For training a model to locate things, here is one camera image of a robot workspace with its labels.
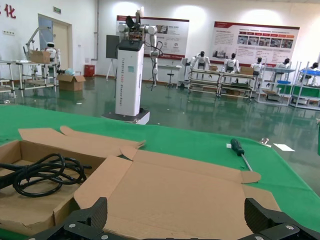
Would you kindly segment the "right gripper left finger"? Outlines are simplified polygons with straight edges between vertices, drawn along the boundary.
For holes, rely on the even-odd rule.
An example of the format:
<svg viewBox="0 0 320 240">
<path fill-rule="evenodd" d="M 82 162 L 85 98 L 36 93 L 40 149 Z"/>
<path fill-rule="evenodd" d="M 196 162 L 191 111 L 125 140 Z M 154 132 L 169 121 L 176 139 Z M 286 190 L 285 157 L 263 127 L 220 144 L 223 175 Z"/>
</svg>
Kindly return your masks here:
<svg viewBox="0 0 320 240">
<path fill-rule="evenodd" d="M 62 223 L 28 237 L 28 240 L 100 240 L 107 222 L 107 198 L 73 211 Z"/>
</svg>

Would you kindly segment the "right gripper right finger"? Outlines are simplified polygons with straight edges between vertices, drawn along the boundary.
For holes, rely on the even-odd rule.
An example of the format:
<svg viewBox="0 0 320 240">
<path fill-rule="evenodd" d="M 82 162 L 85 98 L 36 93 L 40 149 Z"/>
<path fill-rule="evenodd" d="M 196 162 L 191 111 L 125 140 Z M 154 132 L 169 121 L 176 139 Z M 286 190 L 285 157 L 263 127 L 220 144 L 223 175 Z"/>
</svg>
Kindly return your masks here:
<svg viewBox="0 0 320 240">
<path fill-rule="evenodd" d="M 282 211 L 264 208 L 253 198 L 244 201 L 244 219 L 252 231 L 245 240 L 320 240 L 320 233 L 309 229 Z"/>
</svg>

